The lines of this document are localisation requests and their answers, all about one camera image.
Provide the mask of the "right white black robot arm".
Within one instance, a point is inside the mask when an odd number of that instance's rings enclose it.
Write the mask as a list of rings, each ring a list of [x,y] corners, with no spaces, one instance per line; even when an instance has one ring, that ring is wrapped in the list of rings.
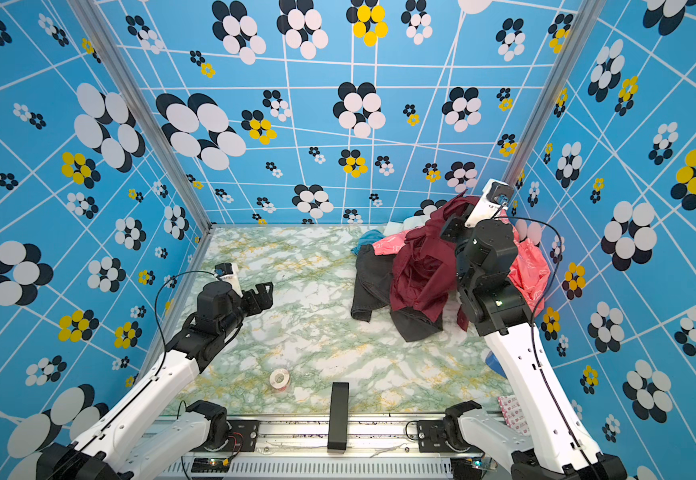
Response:
[[[514,479],[626,478],[622,461],[602,452],[582,425],[541,348],[529,305],[508,278],[518,255],[511,225],[452,217],[441,237],[454,245],[462,310],[496,356],[529,430],[523,437],[475,402],[462,402],[445,411],[450,444],[480,449]]]

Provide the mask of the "pink patterned cloth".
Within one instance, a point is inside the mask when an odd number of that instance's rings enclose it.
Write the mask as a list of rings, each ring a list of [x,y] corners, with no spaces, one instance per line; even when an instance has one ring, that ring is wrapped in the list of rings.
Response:
[[[372,245],[378,256],[394,255],[404,245],[406,235],[412,231],[406,230],[383,238]],[[518,243],[518,255],[510,267],[508,278],[517,287],[530,307],[543,306],[543,291],[550,278],[551,269],[544,259],[541,250],[531,243]]]

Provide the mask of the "circuit board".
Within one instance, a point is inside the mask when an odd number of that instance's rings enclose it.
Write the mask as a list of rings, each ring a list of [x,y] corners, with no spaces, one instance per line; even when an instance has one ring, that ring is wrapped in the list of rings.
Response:
[[[481,468],[479,460],[472,458],[451,458],[450,466],[453,480],[483,480],[489,473]]]
[[[227,460],[209,457],[195,457],[190,472],[197,474],[221,474],[228,470]]]

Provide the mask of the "right circuit board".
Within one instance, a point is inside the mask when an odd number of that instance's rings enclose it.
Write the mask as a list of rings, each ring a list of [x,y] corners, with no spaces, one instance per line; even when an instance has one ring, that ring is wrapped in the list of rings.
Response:
[[[481,468],[479,460],[472,458],[451,458],[450,466],[453,480],[483,480],[489,473]]]

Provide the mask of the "teal cloth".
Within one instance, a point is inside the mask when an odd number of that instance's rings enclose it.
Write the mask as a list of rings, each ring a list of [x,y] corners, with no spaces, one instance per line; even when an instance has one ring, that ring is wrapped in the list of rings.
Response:
[[[377,241],[380,241],[384,238],[384,235],[382,234],[381,231],[377,229],[371,229],[366,231],[361,235],[359,238],[357,245],[352,249],[352,253],[354,255],[357,255],[361,248],[365,245],[373,245]]]

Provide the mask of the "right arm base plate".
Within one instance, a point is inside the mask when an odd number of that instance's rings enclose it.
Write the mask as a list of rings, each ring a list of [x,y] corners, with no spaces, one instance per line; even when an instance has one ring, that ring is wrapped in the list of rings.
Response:
[[[414,422],[414,438],[420,453],[482,455],[476,446],[465,447],[459,440],[452,440],[443,420],[417,420]]]

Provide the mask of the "right aluminium corner post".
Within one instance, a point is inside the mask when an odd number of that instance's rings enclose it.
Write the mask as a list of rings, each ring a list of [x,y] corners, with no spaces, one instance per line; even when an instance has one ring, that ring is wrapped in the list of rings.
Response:
[[[532,149],[536,145],[552,113],[552,107],[561,90],[565,87],[566,81],[585,48],[606,3],[606,0],[585,0],[581,3],[580,10],[575,14],[571,35],[566,40],[562,51],[557,55],[549,77],[540,92],[529,116],[526,128],[519,140],[517,152],[513,155],[502,177],[502,182],[510,187],[515,185],[520,173],[530,159]]]

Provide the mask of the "white cloth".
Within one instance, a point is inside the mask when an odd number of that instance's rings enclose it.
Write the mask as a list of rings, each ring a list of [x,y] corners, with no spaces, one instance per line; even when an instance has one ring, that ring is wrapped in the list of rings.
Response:
[[[400,222],[389,221],[383,230],[383,235],[388,237],[406,230],[419,228],[424,226],[428,219],[428,216],[420,215],[408,217]]]

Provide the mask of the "left aluminium corner post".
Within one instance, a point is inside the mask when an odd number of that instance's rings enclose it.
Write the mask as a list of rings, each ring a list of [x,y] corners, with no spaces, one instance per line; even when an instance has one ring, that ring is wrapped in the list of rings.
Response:
[[[138,88],[132,69],[126,64],[123,54],[115,45],[111,32],[104,25],[102,13],[93,1],[69,1],[68,4],[83,30],[89,35],[94,47],[99,51],[107,72],[141,126],[145,139],[153,148],[154,155],[180,194],[198,228],[207,235],[211,232],[212,223],[198,196],[188,185],[185,172],[151,113],[146,98]]]

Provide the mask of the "pink patterned packet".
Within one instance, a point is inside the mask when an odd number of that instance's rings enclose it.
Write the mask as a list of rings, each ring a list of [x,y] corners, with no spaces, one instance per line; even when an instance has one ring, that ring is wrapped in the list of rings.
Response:
[[[528,421],[518,398],[515,395],[498,396],[497,403],[506,425],[523,436],[529,436]]]

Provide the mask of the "left circuit board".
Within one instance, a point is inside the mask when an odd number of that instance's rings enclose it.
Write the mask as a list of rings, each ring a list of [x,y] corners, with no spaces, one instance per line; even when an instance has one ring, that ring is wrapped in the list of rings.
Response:
[[[221,474],[228,470],[227,460],[209,457],[195,457],[190,472],[197,474]]]

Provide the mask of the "black rectangular box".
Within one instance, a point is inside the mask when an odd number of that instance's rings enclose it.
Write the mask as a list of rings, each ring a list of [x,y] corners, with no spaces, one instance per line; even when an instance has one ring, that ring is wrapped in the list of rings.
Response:
[[[349,390],[348,382],[334,382],[332,384],[327,436],[327,449],[329,451],[345,452],[347,449]]]

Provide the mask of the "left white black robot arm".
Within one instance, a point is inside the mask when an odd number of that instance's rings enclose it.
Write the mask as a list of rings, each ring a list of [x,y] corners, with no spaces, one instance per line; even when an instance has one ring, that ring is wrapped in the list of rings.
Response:
[[[162,359],[100,420],[68,445],[47,447],[39,479],[154,479],[196,448],[239,452],[226,408],[196,401],[157,435],[143,436],[162,411],[240,332],[246,318],[273,305],[274,286],[238,291],[224,280],[205,285],[197,306],[165,346]]]

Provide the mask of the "maroon cloth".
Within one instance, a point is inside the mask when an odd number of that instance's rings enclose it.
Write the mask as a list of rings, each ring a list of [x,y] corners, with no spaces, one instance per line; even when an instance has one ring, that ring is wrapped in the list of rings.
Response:
[[[456,289],[456,260],[454,244],[440,235],[447,220],[464,215],[478,201],[477,196],[463,194],[453,198],[410,231],[396,254],[390,310],[405,341],[420,341],[443,330],[443,309]]]

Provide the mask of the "dark grey jeans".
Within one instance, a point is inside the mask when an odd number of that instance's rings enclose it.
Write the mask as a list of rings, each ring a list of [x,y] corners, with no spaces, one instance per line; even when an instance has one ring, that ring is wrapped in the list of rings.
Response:
[[[378,256],[370,244],[362,245],[356,258],[356,278],[350,315],[369,322],[375,310],[390,306],[392,266],[395,256]],[[422,312],[404,307],[390,313],[398,333],[406,342],[424,340],[443,331],[442,315],[431,321]]]

